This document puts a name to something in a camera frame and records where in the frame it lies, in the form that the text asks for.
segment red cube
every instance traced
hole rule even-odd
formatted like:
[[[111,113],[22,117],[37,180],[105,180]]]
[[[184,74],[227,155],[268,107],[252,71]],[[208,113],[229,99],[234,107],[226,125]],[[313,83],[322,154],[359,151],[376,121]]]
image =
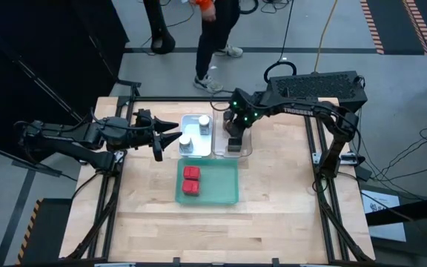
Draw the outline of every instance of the red cube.
[[[199,167],[185,166],[184,167],[184,179],[199,181],[199,179],[200,179]]]
[[[184,180],[182,183],[182,192],[191,196],[199,196],[199,182]]]

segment metal tray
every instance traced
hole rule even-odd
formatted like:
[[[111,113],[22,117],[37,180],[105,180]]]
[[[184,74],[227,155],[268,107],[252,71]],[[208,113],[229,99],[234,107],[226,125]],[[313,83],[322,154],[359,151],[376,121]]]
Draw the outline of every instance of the metal tray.
[[[206,115],[210,118],[211,123],[209,124],[210,133],[207,135],[201,135],[199,129],[199,117],[202,115]],[[212,125],[214,121],[212,120],[212,116],[208,114],[187,114],[182,116],[181,119],[181,132],[182,134],[187,134],[191,140],[193,145],[193,150],[191,153],[185,153],[180,150],[179,154],[181,156],[189,156],[189,157],[203,157],[210,156],[212,152]]]

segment white paper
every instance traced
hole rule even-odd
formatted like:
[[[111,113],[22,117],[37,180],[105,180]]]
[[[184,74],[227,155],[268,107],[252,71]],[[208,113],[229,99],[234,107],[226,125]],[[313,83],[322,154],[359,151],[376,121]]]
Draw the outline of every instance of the white paper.
[[[369,195],[373,199],[380,201],[383,205],[385,205],[388,208],[393,208],[400,205],[400,199],[397,196],[393,196],[389,194],[381,194],[381,193],[367,191],[367,190],[362,190],[362,192],[364,194]],[[363,209],[366,214],[386,208],[363,195],[362,195],[362,200],[363,200]],[[405,229],[403,227],[403,223],[401,222],[390,224],[390,225],[370,226],[368,227],[368,230],[370,231],[370,235],[372,237],[379,237],[387,240],[396,240],[396,241],[406,242]]]

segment white cap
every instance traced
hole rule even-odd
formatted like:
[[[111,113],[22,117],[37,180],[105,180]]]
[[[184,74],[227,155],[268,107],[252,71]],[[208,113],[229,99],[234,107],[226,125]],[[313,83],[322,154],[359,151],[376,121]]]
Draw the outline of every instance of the white cap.
[[[209,118],[207,115],[202,115],[199,117],[199,124],[201,126],[207,126],[210,120],[211,118]]]
[[[189,145],[191,143],[191,138],[189,136],[183,134],[179,138],[179,143],[181,145]]]

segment person's leg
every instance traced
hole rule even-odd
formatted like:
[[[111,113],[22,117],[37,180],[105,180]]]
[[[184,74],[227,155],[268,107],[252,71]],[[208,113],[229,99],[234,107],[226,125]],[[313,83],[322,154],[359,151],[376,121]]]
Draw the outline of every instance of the person's leg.
[[[240,57],[243,54],[243,50],[227,44],[231,29],[235,26],[240,17],[239,0],[229,0],[228,5],[225,7],[225,14],[227,14],[228,17],[225,24],[222,26],[222,32],[216,44],[215,54],[218,56]]]
[[[211,63],[212,55],[218,47],[219,41],[222,40],[222,33],[231,20],[228,13],[230,0],[216,0],[216,21],[202,21],[202,35],[199,38],[196,59],[196,78],[193,85],[196,88],[209,91],[211,93],[223,89],[223,86],[214,81],[209,75],[208,66]]]
[[[215,22],[202,21],[202,35],[197,48],[196,72],[197,78],[204,79],[207,75],[208,65],[211,63],[215,51]]]

